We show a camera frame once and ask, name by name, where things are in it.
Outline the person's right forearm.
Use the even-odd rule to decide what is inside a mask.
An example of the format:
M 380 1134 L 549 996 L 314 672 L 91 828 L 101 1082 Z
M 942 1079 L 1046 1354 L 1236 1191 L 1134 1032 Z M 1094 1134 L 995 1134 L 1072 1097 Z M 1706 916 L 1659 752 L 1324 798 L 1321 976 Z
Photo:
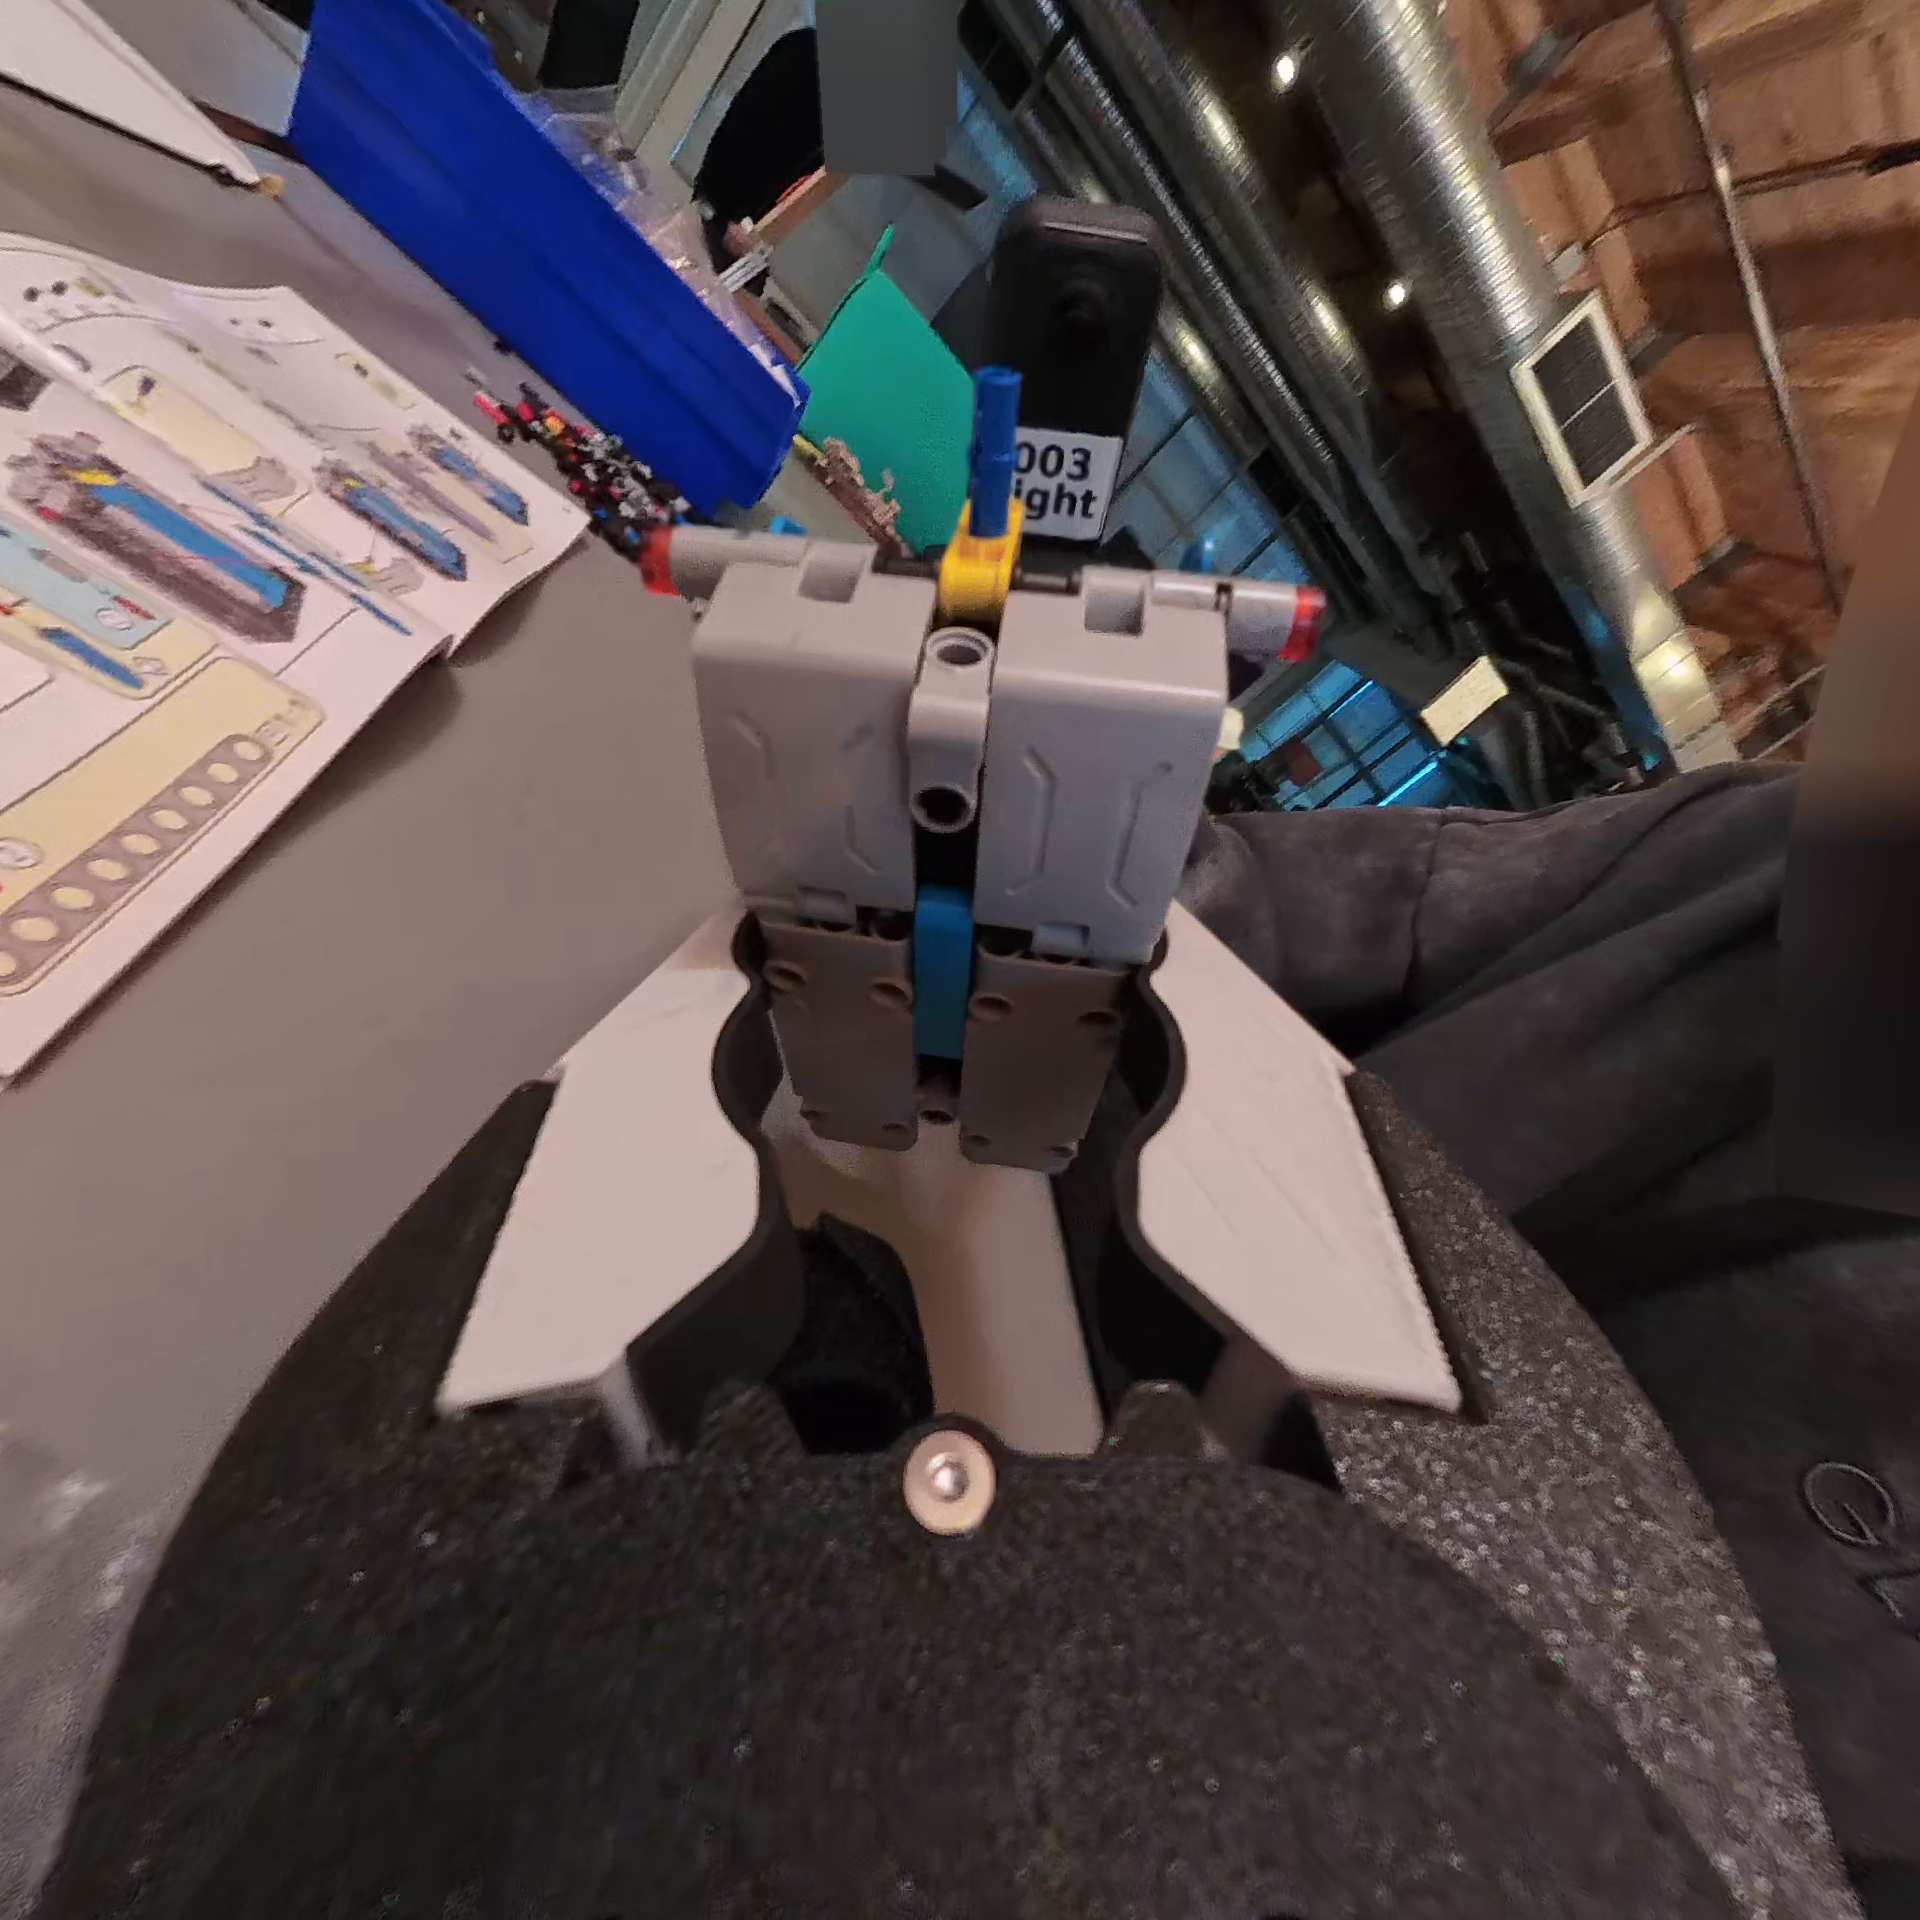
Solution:
M 1201 821 L 1181 904 L 1389 1084 L 1537 1246 L 1787 1234 L 1774 1171 L 1795 775 L 1718 767 L 1537 812 Z

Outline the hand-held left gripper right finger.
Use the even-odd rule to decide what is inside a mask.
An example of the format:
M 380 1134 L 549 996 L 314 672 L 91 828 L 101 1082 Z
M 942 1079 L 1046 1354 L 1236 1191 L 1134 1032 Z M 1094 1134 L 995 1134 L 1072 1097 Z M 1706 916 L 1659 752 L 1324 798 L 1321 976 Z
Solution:
M 1356 1068 L 1181 904 L 1130 988 L 1116 1358 L 1192 1383 L 1225 1457 L 1314 1457 L 1321 1405 L 1461 1420 Z

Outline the white desk stand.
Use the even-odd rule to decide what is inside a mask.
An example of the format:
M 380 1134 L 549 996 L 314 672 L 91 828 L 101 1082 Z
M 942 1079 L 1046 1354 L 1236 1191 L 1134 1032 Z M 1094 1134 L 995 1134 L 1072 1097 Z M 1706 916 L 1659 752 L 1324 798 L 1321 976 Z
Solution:
M 3 2 L 3 83 L 246 188 L 266 173 L 84 2 Z

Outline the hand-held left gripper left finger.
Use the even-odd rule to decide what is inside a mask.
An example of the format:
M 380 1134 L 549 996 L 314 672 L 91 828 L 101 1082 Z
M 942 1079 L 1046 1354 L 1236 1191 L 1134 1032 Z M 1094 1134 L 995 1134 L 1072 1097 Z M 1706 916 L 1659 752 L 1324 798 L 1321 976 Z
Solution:
M 683 1457 L 804 1322 L 765 1116 L 780 1089 L 747 911 L 716 911 L 549 1075 L 536 1146 L 442 1378 L 443 1418 L 590 1405 Z

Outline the grey blue toy brick assembly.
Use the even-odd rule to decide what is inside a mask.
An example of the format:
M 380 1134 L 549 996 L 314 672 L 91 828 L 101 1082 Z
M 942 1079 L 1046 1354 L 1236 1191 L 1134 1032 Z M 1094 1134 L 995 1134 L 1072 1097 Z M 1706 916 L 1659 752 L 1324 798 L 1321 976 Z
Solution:
M 1056 1175 L 1239 752 L 1227 662 L 1308 661 L 1327 595 L 1025 568 L 1015 427 L 1020 374 L 978 371 L 939 563 L 680 525 L 644 575 L 703 606 L 709 790 L 804 1121 Z

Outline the teal board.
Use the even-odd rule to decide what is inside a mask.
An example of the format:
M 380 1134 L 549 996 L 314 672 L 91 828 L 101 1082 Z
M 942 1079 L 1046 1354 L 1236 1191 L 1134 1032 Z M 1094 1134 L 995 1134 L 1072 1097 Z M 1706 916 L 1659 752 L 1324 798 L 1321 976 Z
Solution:
M 897 540 L 942 549 L 968 503 L 972 374 L 872 258 L 799 363 L 804 439 L 840 440 L 872 493 L 897 503 Z

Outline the brick instruction booklet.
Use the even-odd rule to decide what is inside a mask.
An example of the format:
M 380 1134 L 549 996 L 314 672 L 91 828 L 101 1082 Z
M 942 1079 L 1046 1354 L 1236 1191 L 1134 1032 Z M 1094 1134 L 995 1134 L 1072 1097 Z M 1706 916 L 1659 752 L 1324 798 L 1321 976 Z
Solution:
M 581 537 L 291 286 L 3 236 L 3 1082 Z

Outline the grey desk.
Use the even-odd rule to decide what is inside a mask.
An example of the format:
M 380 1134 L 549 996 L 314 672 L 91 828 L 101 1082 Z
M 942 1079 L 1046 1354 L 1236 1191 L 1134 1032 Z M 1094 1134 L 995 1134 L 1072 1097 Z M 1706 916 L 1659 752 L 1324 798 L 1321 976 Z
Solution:
M 3 1851 L 278 1354 L 729 895 L 689 614 L 588 540 L 3 1094 Z

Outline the silver ventilation duct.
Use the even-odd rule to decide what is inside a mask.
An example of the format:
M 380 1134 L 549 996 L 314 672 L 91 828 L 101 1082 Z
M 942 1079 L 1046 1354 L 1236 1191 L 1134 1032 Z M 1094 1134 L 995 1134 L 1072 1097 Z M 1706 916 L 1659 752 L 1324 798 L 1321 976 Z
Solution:
M 1433 2 L 1273 2 L 1270 14 L 1308 43 L 1311 99 L 1630 744 L 1673 767 L 1690 728 L 1659 679 L 1659 649 L 1684 641 L 1684 628 L 1623 509 L 1568 498 L 1511 383 L 1511 366 L 1559 319 L 1559 292 L 1454 39 Z

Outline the pile of small toy bricks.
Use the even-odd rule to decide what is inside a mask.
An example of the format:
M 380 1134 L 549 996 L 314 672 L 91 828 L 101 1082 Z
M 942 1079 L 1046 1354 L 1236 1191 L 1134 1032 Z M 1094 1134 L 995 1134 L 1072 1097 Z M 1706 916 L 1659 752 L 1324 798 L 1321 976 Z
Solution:
M 492 424 L 503 444 L 540 446 L 566 493 L 588 513 L 588 530 L 640 565 L 647 546 L 670 530 L 694 521 L 689 498 L 644 465 L 620 439 L 570 417 L 536 386 L 496 395 L 466 371 L 475 408 Z

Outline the blue plastic bin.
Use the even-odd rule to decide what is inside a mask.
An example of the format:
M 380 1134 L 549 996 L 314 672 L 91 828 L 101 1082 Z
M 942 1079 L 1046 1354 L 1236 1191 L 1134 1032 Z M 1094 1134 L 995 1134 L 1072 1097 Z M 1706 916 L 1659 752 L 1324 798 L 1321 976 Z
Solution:
M 443 2 L 318 2 L 289 137 L 433 280 L 699 513 L 779 481 L 808 390 L 580 173 Z

